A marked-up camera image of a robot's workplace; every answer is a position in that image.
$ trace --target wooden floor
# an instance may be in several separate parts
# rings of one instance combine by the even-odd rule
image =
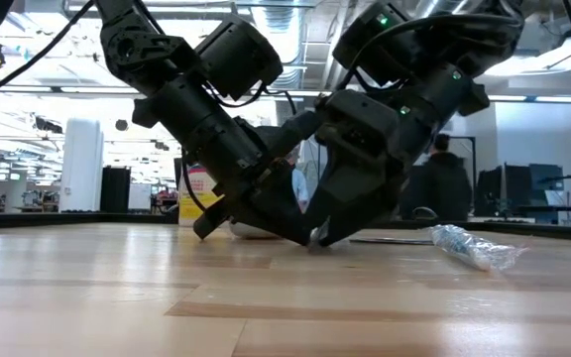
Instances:
[[[0,230],[0,356],[571,357],[571,242],[484,236],[530,251],[496,276],[428,246]]]

